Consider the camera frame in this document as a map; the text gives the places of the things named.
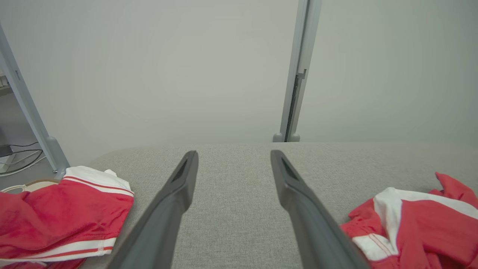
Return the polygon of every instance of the beige strap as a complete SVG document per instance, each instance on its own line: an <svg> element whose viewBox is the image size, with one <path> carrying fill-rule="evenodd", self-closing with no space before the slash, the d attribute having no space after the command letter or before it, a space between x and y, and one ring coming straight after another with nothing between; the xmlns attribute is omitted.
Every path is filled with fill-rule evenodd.
<svg viewBox="0 0 478 269"><path fill-rule="evenodd" d="M41 180L32 181L24 185L11 186L1 190L1 192L9 192L14 189L22 189L22 191L36 191L38 189L41 189L50 185L55 185L58 183L60 183L60 181L55 179L41 179Z"/></svg>

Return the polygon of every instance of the red jacket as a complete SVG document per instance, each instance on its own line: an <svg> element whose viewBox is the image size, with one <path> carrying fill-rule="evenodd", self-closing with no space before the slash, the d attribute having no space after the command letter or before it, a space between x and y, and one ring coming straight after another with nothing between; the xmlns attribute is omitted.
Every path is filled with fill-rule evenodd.
<svg viewBox="0 0 478 269"><path fill-rule="evenodd" d="M128 182L112 174L72 167L58 185L0 192L0 204L0 266L35 261L30 266L37 267L111 253L133 205L133 192ZM68 264L74 268L81 262L61 267Z"/></svg>
<svg viewBox="0 0 478 269"><path fill-rule="evenodd" d="M478 199L456 179L444 190L387 188L354 209L342 229L373 268L478 268Z"/></svg>

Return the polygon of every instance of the gray couch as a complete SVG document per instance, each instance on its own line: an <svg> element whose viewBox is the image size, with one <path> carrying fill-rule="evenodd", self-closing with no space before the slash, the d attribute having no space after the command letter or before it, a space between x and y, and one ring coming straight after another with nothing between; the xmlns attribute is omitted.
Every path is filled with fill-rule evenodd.
<svg viewBox="0 0 478 269"><path fill-rule="evenodd" d="M405 143L270 143L131 148L93 161L129 181L134 205L115 246L189 150L199 153L193 203L183 215L173 268L300 268L287 212L279 205L270 150L282 150L335 220L386 187L441 189L434 173L478 191L478 149ZM105 268L111 255L88 258L83 269Z"/></svg>

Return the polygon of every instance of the black cable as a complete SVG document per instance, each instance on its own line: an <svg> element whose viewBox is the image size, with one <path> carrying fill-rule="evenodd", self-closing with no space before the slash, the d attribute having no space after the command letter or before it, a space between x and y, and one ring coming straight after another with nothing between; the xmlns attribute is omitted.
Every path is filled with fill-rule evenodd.
<svg viewBox="0 0 478 269"><path fill-rule="evenodd" d="M36 143L38 143L38 141L37 141L37 142L35 142L35 143L32 143L32 144L26 145L26 146L35 145Z"/></svg>
<svg viewBox="0 0 478 269"><path fill-rule="evenodd" d="M25 150L20 150L20 151L14 151L14 152L12 152L12 154L13 154L13 153L26 152L26 151L38 151L38 150L43 151L42 149L25 149Z"/></svg>
<svg viewBox="0 0 478 269"><path fill-rule="evenodd" d="M32 150L40 150L40 151L41 151L40 154L35 158L35 160L33 160L31 163L29 163L29 164L27 164L27 165L25 165L25 166L22 166L22 167L20 167L20 168L18 168L18 169L15 169L15 170L13 170L13 171L7 171L7 172L4 172L4 173L0 173L0 175L10 174L10 173L13 173L13 172L22 170L23 168L25 168L25 167L29 166L30 164L36 162L36 160L38 160L38 158L40 158L40 156L43 154L43 151L42 151L41 149L32 149Z"/></svg>

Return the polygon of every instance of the red stripe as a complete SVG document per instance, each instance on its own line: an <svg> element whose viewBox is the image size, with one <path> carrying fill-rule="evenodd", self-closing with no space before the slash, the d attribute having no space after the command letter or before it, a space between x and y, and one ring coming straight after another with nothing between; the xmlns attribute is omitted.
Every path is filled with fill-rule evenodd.
<svg viewBox="0 0 478 269"><path fill-rule="evenodd" d="M121 191L127 191L127 192L129 192L129 193L131 193L131 194L134 195L134 193L133 193L132 191L129 191L129 190L126 190L126 189L117 188L117 187L110 187L110 186L103 186L103 185L91 183L91 182L86 181L86 180L84 180L84 179L79 179L79 178L75 178L75 177L71 177L71 176L63 177L63 179L76 179L76 180L82 181L82 182L84 182L84 183L88 183L88 184L95 185L95 186L102 187L102 188L115 189L115 190L121 190Z"/></svg>
<svg viewBox="0 0 478 269"><path fill-rule="evenodd" d="M103 250L110 250L113 249L113 247L104 247ZM50 256L45 256L45 257L39 257L39 258L30 258L30 259L43 259L43 258L54 258L54 257L61 257L61 256L68 256L68 255L75 255L75 254L82 254L82 253L88 253L88 252L97 252L99 251L98 248L92 248L92 249L82 249L82 250L75 250L75 251L69 251L65 253L59 253L55 255L50 255Z"/></svg>

